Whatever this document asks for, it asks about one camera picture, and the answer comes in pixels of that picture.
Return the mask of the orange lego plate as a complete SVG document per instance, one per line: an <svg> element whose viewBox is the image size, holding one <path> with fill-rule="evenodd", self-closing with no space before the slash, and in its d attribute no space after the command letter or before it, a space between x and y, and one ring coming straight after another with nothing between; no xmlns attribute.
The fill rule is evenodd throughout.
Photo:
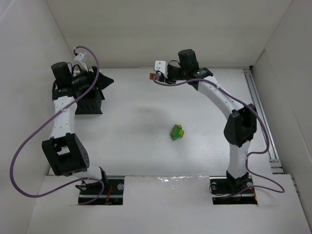
<svg viewBox="0 0 312 234"><path fill-rule="evenodd" d="M149 79L154 79L155 75L156 75L155 73L150 73L149 74Z"/></svg>

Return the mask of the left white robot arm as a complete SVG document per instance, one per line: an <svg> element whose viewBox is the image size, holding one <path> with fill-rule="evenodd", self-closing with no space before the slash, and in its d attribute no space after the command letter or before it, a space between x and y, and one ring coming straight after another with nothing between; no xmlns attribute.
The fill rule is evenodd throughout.
<svg viewBox="0 0 312 234"><path fill-rule="evenodd" d="M57 117L49 139L42 142L43 152L56 176L96 178L90 186L105 188L109 186L105 171L90 164L87 150L75 134L75 116L101 114L102 90L114 80L95 66L78 74L66 62L55 63L51 69L56 79L52 100Z"/></svg>

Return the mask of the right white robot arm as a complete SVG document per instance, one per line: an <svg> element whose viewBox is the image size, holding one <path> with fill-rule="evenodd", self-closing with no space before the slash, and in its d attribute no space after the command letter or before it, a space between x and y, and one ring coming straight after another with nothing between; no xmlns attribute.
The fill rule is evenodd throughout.
<svg viewBox="0 0 312 234"><path fill-rule="evenodd" d="M201 94L205 95L223 113L227 122L223 130L224 137L230 146L229 166L226 179L215 180L211 188L217 194L235 194L247 185L249 173L245 162L250 142L257 130L256 117L253 112L256 107L247 107L222 92L213 73L203 67L200 68L192 49L185 49L178 53L178 65L170 62L156 62L155 67L162 72L161 81L176 84L179 80L187 80Z"/></svg>

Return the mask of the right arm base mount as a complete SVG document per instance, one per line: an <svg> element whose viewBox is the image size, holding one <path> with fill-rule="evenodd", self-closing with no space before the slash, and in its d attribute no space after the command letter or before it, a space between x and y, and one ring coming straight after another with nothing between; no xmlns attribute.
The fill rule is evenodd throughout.
<svg viewBox="0 0 312 234"><path fill-rule="evenodd" d="M248 184L253 183L251 177L237 188L231 188L225 176L210 177L209 191L214 205L257 205L254 189Z"/></svg>

